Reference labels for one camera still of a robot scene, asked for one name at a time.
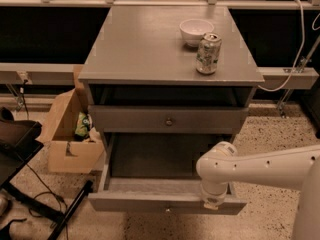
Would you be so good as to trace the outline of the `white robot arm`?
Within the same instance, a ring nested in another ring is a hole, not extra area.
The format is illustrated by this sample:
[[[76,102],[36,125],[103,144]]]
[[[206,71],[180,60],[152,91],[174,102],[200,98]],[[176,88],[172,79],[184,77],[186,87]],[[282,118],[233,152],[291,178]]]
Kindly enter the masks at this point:
[[[222,141],[198,159],[196,171],[202,200],[210,208],[224,202],[230,182],[298,190],[291,240],[320,240],[320,145],[240,156]]]

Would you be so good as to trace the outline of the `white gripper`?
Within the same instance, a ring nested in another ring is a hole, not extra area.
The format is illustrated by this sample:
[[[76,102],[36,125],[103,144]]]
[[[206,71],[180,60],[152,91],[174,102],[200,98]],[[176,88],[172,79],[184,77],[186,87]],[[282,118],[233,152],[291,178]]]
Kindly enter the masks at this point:
[[[201,196],[204,201],[204,208],[218,211],[226,197],[227,183],[217,184],[212,182],[201,183]]]

